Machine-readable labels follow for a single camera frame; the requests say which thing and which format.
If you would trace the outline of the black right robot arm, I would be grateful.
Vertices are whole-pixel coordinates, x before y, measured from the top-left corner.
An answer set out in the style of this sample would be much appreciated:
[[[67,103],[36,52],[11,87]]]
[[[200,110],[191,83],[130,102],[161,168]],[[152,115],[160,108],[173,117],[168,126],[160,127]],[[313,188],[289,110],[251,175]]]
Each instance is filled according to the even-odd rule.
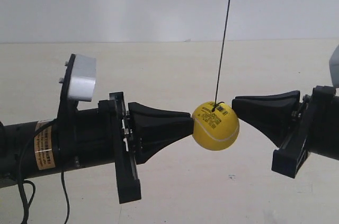
[[[277,147],[271,164],[276,173],[295,178],[311,153],[338,159],[338,96],[333,86],[316,86],[304,96],[300,91],[237,96],[231,107]]]

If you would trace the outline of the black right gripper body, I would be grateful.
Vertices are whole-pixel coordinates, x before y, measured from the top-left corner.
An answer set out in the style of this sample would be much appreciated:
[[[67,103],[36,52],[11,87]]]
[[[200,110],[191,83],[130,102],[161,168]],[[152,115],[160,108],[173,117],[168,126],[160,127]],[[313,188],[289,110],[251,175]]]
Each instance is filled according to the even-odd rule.
[[[310,154],[338,160],[338,96],[333,86],[316,86],[301,120],[279,149],[271,170],[295,178]]]

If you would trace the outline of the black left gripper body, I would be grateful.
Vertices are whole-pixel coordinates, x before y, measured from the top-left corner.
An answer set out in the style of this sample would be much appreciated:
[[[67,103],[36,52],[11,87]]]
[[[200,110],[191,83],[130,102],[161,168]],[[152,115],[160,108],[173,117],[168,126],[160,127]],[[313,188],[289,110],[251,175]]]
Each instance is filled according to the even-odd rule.
[[[119,203],[138,201],[141,199],[141,184],[131,145],[132,132],[128,124],[124,93],[110,93],[107,100],[99,101],[98,107],[99,114],[105,121],[105,136],[112,144]]]

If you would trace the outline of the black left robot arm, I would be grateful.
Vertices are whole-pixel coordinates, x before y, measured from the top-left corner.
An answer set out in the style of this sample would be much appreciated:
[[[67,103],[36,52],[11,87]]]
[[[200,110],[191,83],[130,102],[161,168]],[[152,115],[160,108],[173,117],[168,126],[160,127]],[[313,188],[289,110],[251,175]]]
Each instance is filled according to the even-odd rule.
[[[120,203],[141,199],[137,166],[193,132],[189,113],[124,102],[110,93],[94,109],[96,59],[72,54],[66,62],[57,117],[1,127],[1,187],[19,180],[113,163]]]

